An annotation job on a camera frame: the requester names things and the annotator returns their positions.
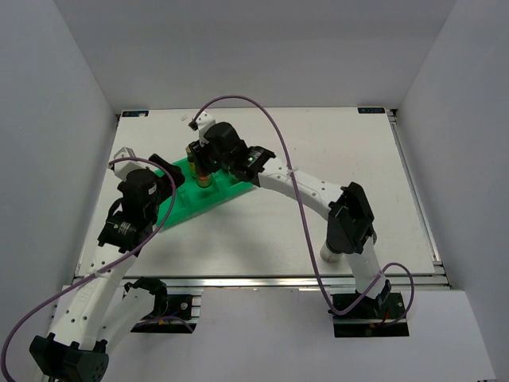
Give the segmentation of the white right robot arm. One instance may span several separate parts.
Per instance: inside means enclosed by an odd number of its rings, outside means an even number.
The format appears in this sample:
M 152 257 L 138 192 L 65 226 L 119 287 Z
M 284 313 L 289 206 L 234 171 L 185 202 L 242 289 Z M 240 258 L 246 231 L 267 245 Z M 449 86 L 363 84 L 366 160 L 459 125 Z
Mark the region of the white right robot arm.
M 376 318 L 387 309 L 391 286 L 375 254 L 374 214 L 361 185 L 334 185 L 289 169 L 272 151 L 248 146 L 230 123 L 211 121 L 198 131 L 202 151 L 197 161 L 205 170 L 226 170 L 239 181 L 300 202 L 326 220 L 320 256 L 329 263 L 345 258 L 356 283 L 348 315 Z

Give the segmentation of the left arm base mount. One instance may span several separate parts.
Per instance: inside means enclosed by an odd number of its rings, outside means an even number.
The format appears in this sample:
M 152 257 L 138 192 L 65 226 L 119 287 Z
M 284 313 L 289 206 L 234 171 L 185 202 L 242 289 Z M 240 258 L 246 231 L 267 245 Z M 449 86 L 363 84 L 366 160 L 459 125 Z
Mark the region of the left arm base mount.
M 132 333 L 190 334 L 196 328 L 192 321 L 198 315 L 192 309 L 196 307 L 193 299 L 197 295 L 170 294 L 162 280 L 147 277 L 141 277 L 134 283 L 128 282 L 123 288 L 124 298 L 135 289 L 147 290 L 154 296 L 153 310 L 133 327 Z

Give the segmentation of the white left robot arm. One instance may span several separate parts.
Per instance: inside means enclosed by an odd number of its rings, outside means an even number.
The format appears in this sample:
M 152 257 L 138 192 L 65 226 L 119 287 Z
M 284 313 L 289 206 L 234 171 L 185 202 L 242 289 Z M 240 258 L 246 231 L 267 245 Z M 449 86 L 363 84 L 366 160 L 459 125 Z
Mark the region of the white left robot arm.
M 113 349 L 134 327 L 173 319 L 160 279 L 141 277 L 127 285 L 118 305 L 111 301 L 165 223 L 160 207 L 174 201 L 185 176 L 157 154 L 137 158 L 126 147 L 114 156 L 111 169 L 120 196 L 108 209 L 87 274 L 72 285 L 75 294 L 63 316 L 29 347 L 42 373 L 55 381 L 100 381 Z

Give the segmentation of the black lid spice jar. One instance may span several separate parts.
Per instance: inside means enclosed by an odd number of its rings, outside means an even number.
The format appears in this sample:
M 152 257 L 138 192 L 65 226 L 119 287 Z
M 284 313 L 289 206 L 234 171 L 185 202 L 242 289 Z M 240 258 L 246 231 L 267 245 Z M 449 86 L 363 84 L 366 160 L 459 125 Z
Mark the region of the black lid spice jar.
M 320 257 L 321 259 L 329 264 L 339 263 L 342 259 L 344 253 L 343 252 L 334 252 L 332 251 L 326 242 L 322 245 L 320 249 Z

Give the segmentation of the green label sauce bottle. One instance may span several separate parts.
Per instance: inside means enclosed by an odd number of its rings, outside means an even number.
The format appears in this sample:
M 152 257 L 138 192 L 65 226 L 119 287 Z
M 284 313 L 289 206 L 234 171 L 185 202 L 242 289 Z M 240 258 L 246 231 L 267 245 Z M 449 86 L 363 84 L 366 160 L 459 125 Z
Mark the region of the green label sauce bottle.
M 202 189 L 212 184 L 212 175 L 203 159 L 195 158 L 196 183 Z

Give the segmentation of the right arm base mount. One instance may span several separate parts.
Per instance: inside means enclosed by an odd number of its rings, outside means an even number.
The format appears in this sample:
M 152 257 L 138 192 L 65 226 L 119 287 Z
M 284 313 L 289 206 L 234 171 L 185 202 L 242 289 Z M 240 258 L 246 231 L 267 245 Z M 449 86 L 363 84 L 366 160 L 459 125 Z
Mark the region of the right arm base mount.
M 409 337 L 405 318 L 393 323 L 405 312 L 401 293 L 391 292 L 380 310 L 361 302 L 349 313 L 338 316 L 331 310 L 335 338 Z

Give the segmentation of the yellow label brown bottle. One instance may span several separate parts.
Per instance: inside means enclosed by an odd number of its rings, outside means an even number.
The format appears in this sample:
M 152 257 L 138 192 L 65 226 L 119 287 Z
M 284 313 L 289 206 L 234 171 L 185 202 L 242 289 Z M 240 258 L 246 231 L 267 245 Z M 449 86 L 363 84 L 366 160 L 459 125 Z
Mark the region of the yellow label brown bottle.
M 195 156 L 190 148 L 190 146 L 185 147 L 187 162 L 188 162 L 188 169 L 191 177 L 193 179 L 196 179 L 196 163 L 195 163 Z

